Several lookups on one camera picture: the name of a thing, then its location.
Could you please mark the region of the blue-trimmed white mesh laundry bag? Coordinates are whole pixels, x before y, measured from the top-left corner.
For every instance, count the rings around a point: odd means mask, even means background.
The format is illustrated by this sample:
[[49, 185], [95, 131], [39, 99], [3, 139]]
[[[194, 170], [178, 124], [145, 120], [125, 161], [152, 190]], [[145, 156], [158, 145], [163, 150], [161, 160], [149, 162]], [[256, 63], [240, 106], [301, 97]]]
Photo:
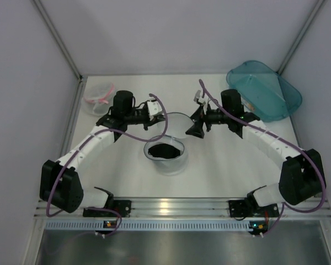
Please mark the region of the blue-trimmed white mesh laundry bag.
[[[144, 145], [143, 151], [150, 160], [156, 171], [166, 176], [173, 176], [185, 170], [188, 164], [188, 151], [182, 142], [187, 135], [185, 132], [194, 124], [190, 116], [181, 112], [168, 113], [168, 127], [165, 135], [155, 142], [148, 142]], [[148, 149], [155, 145], [165, 143], [178, 148], [181, 155], [174, 159], [155, 158], [148, 154]]]

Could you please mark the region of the black bra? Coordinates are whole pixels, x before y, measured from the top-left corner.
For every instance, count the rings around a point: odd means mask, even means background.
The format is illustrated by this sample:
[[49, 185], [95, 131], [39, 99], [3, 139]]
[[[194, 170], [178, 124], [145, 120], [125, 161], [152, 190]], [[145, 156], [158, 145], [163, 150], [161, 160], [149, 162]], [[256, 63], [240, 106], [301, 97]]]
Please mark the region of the black bra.
[[148, 154], [155, 158], [174, 159], [181, 155], [181, 151], [172, 145], [160, 143], [151, 146]]

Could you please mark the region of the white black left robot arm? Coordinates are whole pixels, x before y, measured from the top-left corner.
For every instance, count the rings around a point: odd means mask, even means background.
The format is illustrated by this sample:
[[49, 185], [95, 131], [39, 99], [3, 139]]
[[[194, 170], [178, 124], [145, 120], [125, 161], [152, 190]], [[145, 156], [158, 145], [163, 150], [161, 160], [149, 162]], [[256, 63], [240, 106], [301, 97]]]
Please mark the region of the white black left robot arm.
[[91, 132], [73, 149], [56, 161], [46, 161], [41, 170], [39, 197], [47, 203], [46, 216], [52, 218], [61, 212], [73, 213], [82, 207], [86, 210], [115, 214], [110, 205], [112, 193], [106, 189], [84, 187], [82, 178], [89, 166], [127, 133], [130, 125], [150, 126], [168, 122], [165, 106], [154, 94], [135, 106], [135, 97], [130, 91], [118, 91], [113, 104], [92, 128]]

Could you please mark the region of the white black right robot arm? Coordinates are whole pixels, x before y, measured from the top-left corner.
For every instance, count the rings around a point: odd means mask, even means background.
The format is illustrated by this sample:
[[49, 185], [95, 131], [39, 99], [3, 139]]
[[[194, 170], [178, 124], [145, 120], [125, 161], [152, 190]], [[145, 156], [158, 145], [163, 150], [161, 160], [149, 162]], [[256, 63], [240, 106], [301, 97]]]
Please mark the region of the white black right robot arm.
[[226, 125], [229, 131], [251, 143], [279, 168], [278, 182], [248, 193], [254, 206], [263, 208], [282, 203], [293, 208], [317, 194], [321, 194], [321, 202], [325, 201], [326, 182], [319, 152], [301, 149], [270, 131], [258, 116], [244, 110], [237, 90], [222, 91], [221, 99], [217, 109], [212, 109], [210, 102], [217, 101], [206, 89], [197, 91], [194, 101], [199, 107], [191, 116], [194, 125], [186, 134], [202, 139], [213, 125]]

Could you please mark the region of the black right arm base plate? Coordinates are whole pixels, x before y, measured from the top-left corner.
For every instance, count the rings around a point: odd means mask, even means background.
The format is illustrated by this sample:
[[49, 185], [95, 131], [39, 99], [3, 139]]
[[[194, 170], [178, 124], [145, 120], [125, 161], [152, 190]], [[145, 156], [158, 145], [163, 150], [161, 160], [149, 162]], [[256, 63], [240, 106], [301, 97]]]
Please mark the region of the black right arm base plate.
[[228, 207], [230, 217], [235, 219], [276, 218], [280, 215], [277, 204], [258, 207], [246, 199], [229, 200]]

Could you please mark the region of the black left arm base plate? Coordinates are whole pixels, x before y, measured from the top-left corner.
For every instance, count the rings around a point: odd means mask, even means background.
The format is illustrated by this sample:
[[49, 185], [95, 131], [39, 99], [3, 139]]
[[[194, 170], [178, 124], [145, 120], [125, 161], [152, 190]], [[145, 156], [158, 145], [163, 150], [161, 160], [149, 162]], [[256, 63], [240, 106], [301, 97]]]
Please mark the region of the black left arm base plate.
[[[131, 206], [132, 206], [132, 201], [130, 200], [114, 199], [112, 202], [107, 203], [107, 205], [104, 208], [118, 212], [121, 215], [121, 217], [124, 218], [124, 217], [129, 217], [131, 212]], [[85, 208], [83, 210], [83, 217], [109, 218], [109, 217], [116, 217], [116, 215], [111, 212]]]

